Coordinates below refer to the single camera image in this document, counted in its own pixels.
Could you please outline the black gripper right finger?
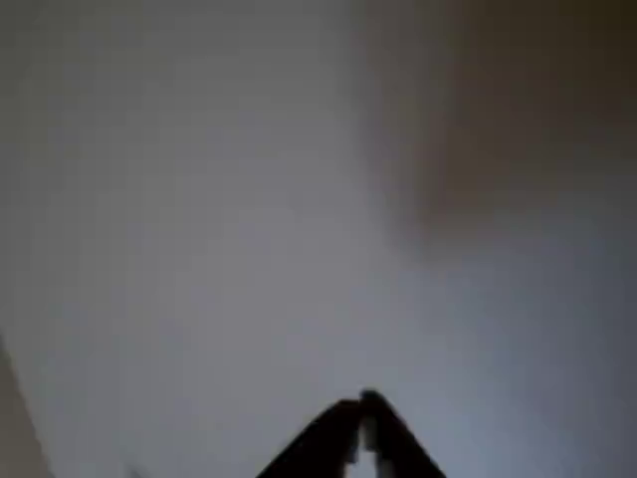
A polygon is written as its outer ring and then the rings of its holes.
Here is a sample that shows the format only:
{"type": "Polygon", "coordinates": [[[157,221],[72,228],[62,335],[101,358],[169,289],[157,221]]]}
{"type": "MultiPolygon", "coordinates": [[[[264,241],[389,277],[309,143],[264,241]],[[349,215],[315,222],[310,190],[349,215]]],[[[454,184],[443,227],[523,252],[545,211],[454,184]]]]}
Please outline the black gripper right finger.
{"type": "Polygon", "coordinates": [[[359,404],[364,447],[374,455],[377,477],[446,477],[384,395],[366,389],[359,404]]]}

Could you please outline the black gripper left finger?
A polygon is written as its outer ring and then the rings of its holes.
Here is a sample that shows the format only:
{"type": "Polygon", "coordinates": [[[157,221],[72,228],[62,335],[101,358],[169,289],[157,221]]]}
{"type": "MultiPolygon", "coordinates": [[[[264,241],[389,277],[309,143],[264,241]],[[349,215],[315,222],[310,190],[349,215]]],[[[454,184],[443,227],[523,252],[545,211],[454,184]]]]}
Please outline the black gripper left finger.
{"type": "Polygon", "coordinates": [[[356,455],[361,416],[357,399],[335,402],[313,418],[258,477],[343,477],[356,455]]]}

